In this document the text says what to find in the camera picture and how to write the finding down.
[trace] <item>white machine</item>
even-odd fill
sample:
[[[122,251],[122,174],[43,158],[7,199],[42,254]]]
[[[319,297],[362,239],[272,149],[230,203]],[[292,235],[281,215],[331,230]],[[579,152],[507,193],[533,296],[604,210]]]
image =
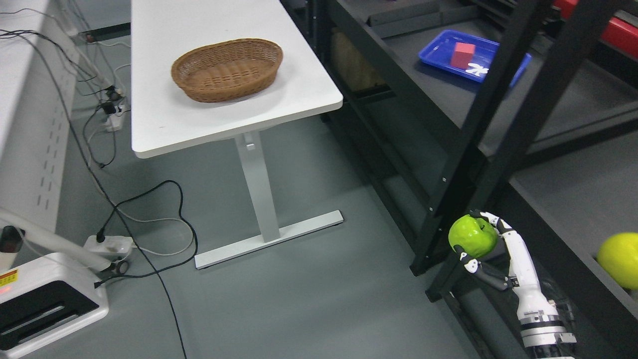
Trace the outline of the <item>white machine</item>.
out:
[[[20,358],[107,315],[106,291],[95,288],[92,271],[111,270],[108,259],[2,208],[0,218],[56,252],[0,271],[0,358]]]
[[[521,235],[492,213],[473,210],[470,215],[483,218],[503,238],[510,254],[510,271],[509,275],[502,275],[466,253],[462,246],[455,245],[454,251],[459,254],[465,269],[497,290],[512,289],[518,296],[516,314],[521,322],[523,345],[530,358],[574,359],[572,351],[576,337],[565,329],[554,301],[547,300],[541,291],[534,263]]]

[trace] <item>table foot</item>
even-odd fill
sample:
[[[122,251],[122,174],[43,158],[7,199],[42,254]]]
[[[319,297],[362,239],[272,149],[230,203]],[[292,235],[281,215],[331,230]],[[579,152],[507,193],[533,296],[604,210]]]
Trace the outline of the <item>table foot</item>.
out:
[[[343,222],[343,216],[339,210],[291,224],[279,229],[281,236],[272,241],[264,242],[261,234],[243,241],[235,242],[227,246],[200,253],[195,256],[195,268],[202,269],[218,263],[225,262],[244,254],[252,253],[272,245],[301,237],[305,234],[317,232]]]

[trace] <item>table top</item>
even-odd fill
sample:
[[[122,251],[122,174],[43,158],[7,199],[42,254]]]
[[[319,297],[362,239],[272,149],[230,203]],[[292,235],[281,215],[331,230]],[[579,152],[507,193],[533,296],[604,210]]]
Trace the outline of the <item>table top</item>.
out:
[[[131,2],[131,146],[140,158],[338,109],[343,96],[278,0]],[[283,61],[267,89],[200,103],[175,85],[172,63],[237,38],[277,43]]]

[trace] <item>blue tray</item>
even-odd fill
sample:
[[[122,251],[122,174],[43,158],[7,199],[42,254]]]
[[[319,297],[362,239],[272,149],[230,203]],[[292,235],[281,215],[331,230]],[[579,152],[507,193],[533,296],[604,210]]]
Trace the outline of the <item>blue tray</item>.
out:
[[[471,43],[476,46],[474,57],[470,61],[470,67],[467,70],[450,66],[450,60],[452,59],[454,47],[457,42]],[[419,58],[423,63],[428,65],[441,68],[470,80],[483,82],[494,58],[494,54],[496,53],[496,49],[498,49],[498,42],[489,41],[460,31],[444,30],[419,52]],[[516,83],[530,61],[531,55],[525,54],[510,86]]]

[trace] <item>table leg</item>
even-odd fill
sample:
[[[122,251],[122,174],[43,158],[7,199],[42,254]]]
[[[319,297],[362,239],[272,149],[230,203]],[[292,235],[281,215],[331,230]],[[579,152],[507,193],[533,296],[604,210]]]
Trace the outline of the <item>table leg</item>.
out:
[[[324,215],[279,228],[268,171],[263,160],[259,131],[247,132],[235,137],[237,151],[244,169],[248,192],[253,201],[255,215],[261,234],[233,244],[210,250],[195,256],[195,267],[206,268],[244,254],[270,247],[308,233],[343,222],[341,212],[336,210]]]
[[[247,132],[235,137],[241,165],[244,168],[250,199],[253,201],[259,231],[263,241],[280,237],[275,205],[272,201],[271,183],[263,160],[262,140],[259,131]]]

